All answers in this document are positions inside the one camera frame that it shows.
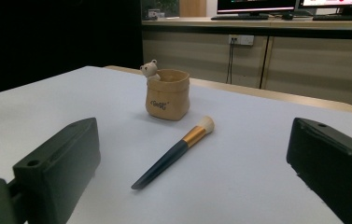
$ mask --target black brush handle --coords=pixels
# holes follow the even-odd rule
[[[132,189],[143,189],[167,167],[184,155],[188,149],[186,141],[180,140],[177,142],[132,185]]]

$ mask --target small jute bag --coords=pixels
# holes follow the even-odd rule
[[[158,70],[161,80],[147,83],[147,112],[156,118],[180,120],[190,109],[190,74],[173,70]]]

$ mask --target brush ferrule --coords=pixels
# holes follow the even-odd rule
[[[192,128],[183,138],[188,147],[192,147],[205,136],[205,129],[200,126]]]

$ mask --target cabinet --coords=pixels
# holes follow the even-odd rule
[[[233,85],[352,105],[352,21],[144,21],[144,59],[224,83],[229,35],[255,36],[253,46],[233,49]]]
[[[261,87],[352,104],[352,39],[273,37]]]

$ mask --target black wall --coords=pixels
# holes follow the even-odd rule
[[[0,0],[0,91],[110,64],[143,64],[140,0]]]

